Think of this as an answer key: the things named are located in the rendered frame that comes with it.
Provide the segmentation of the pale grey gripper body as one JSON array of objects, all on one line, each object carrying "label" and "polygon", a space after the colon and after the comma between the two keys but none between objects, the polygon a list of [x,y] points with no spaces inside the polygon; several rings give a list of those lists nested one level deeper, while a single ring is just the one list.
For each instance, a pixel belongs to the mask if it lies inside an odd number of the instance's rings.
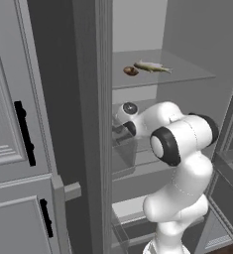
[{"label": "pale grey gripper body", "polygon": [[112,121],[112,135],[114,137],[121,137],[127,134],[128,134],[128,129],[125,126],[123,126],[117,120]]}]

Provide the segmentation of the brown mushroom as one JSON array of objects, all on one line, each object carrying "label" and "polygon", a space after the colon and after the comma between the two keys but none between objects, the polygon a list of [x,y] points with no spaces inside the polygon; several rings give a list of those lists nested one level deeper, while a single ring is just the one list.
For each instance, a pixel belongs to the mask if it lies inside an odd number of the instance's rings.
[{"label": "brown mushroom", "polygon": [[126,66],[123,71],[130,76],[136,76],[139,73],[133,66]]}]

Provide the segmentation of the grey fridge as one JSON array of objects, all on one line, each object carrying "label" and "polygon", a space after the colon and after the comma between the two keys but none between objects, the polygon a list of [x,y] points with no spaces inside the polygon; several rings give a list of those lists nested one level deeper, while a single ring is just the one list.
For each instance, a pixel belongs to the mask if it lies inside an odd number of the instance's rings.
[{"label": "grey fridge", "polygon": [[[219,129],[204,151],[212,162],[233,93],[233,0],[28,0],[28,7],[64,241],[72,254],[143,254],[156,230],[144,198],[174,169],[160,170],[160,161],[136,167],[137,142],[114,137],[112,121],[125,101],[141,111],[172,101],[184,114],[209,116]],[[113,89],[113,54],[147,50],[165,50],[215,77]],[[184,231],[190,254],[209,211],[208,201],[207,213]],[[230,243],[215,220],[204,254]]]}]

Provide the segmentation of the grey-green fish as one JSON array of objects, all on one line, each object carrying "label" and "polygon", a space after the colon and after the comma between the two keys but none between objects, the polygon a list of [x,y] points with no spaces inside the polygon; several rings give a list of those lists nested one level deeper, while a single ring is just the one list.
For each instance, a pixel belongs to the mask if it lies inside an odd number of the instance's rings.
[{"label": "grey-green fish", "polygon": [[143,62],[142,60],[139,60],[138,62],[134,63],[134,67],[146,70],[148,72],[167,72],[167,73],[172,73],[173,70],[168,67],[164,67],[160,63],[146,63]]}]

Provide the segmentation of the short grey cupboard door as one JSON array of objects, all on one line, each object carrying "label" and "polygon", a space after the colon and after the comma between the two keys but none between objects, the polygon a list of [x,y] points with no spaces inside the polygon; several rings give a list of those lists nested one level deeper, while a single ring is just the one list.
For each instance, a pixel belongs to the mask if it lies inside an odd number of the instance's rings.
[{"label": "short grey cupboard door", "polygon": [[[48,202],[53,238],[47,233],[42,198]],[[60,254],[51,174],[0,184],[0,254]]]}]

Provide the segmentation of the tall grey cupboard door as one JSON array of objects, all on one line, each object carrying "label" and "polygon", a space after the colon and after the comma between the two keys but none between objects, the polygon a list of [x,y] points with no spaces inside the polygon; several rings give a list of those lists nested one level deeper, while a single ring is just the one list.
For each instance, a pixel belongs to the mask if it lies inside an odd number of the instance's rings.
[{"label": "tall grey cupboard door", "polygon": [[[27,112],[34,167],[28,161],[15,101]],[[46,121],[28,0],[0,0],[0,183],[51,171]]]}]

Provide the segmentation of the grey fridge door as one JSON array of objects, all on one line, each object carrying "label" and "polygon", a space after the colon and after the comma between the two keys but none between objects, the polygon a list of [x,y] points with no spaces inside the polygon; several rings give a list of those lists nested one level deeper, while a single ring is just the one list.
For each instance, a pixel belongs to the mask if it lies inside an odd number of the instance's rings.
[{"label": "grey fridge door", "polygon": [[218,220],[233,241],[233,93],[225,115],[212,162],[214,174],[206,191],[210,211],[194,254],[204,254],[208,237]]}]

